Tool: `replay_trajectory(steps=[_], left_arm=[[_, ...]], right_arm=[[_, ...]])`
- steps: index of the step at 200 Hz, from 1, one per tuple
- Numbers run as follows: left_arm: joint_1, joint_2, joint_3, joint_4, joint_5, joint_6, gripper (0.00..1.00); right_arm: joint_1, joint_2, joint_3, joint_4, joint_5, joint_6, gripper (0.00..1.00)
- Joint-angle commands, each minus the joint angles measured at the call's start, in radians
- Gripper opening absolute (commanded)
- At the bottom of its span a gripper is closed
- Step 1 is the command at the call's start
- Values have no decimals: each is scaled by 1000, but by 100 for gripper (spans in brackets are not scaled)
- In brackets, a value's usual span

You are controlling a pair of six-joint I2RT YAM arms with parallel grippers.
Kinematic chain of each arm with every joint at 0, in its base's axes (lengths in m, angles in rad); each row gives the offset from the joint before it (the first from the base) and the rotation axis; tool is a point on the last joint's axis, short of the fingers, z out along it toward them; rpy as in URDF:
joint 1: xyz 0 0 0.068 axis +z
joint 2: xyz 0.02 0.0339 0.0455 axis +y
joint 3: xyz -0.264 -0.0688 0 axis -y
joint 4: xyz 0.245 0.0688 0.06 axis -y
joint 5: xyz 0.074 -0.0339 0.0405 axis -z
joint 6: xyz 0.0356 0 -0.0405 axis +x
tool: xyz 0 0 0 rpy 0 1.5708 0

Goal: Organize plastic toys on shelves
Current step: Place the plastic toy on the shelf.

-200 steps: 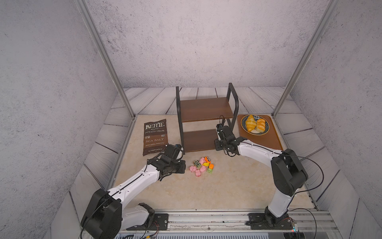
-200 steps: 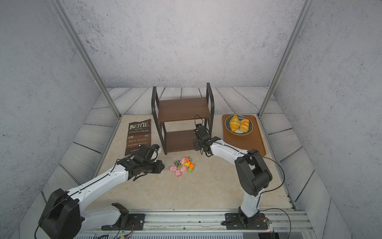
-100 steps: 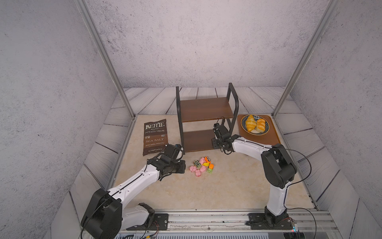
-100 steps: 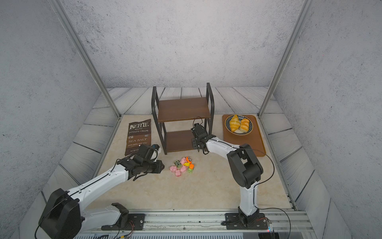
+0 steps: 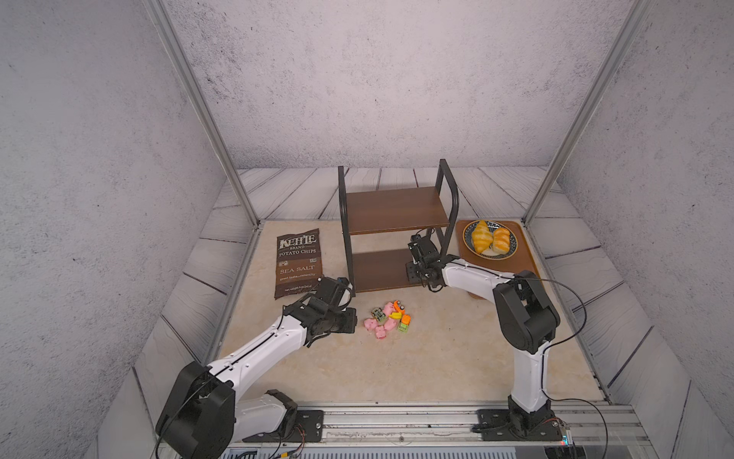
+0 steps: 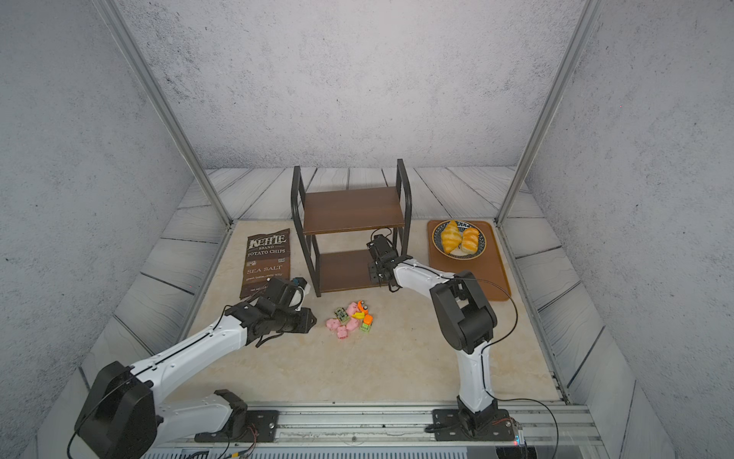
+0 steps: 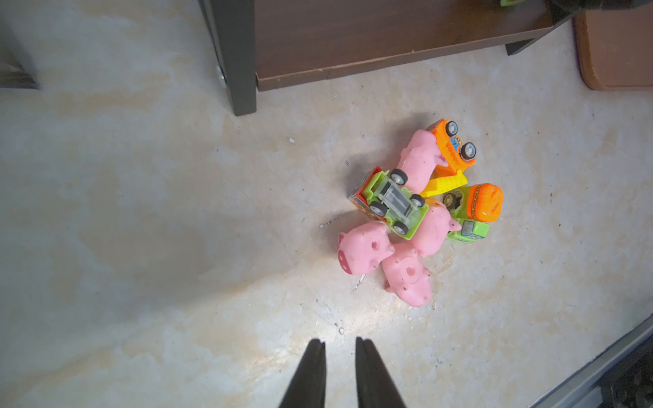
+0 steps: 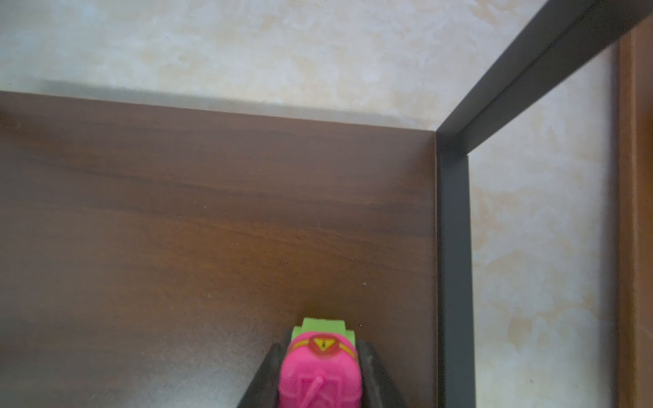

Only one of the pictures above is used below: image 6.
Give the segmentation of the green truck picture box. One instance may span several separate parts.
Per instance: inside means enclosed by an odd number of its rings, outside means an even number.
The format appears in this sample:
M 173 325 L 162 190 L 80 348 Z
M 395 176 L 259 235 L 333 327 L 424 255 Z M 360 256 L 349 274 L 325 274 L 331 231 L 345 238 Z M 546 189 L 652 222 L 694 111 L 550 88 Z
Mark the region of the green truck picture box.
M 347 314 L 346 310 L 343 308 L 336 309 L 336 318 L 342 323 L 346 324 L 350 320 L 350 316 Z

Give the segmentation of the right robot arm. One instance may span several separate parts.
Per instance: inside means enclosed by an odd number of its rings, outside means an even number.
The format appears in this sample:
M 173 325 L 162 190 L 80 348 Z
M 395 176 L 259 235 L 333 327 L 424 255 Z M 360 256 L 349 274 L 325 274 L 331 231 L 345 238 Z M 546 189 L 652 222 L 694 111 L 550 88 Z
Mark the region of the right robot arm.
M 367 243 L 371 277 L 391 288 L 408 289 L 430 299 L 445 341 L 456 351 L 460 375 L 457 399 L 461 429 L 477 436 L 493 422 L 498 402 L 492 396 L 489 350 L 498 324 L 473 273 L 444 273 L 401 256 L 382 234 Z

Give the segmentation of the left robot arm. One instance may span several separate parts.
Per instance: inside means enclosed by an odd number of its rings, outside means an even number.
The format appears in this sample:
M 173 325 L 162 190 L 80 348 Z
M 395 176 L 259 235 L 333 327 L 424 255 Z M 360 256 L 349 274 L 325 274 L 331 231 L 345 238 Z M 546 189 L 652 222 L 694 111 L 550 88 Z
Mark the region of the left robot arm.
M 203 330 L 147 359 L 103 367 L 76 419 L 73 440 L 99 458 L 141 458 L 149 449 L 185 437 L 256 441 L 257 418 L 228 389 L 168 405 L 166 398 L 232 352 L 285 334 L 307 334 L 317 323 L 303 301 L 303 277 L 272 277 L 264 291 L 223 308 Z

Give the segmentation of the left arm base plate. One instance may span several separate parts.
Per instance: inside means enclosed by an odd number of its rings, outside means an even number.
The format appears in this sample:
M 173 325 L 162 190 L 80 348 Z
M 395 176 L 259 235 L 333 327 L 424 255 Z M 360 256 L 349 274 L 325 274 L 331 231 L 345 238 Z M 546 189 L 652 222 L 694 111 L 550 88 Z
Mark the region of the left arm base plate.
M 280 412 L 248 409 L 234 411 L 225 426 L 216 432 L 194 436 L 196 443 L 273 443 Z

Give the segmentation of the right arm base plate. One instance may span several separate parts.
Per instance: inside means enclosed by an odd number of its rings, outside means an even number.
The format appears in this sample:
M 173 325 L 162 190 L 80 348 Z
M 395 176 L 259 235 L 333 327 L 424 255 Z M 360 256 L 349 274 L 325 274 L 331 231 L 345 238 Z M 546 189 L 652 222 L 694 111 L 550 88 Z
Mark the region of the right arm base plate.
M 435 409 L 432 423 L 424 431 L 440 442 L 486 441 L 517 442 L 514 420 L 504 409 L 487 409 L 477 413 L 465 409 Z

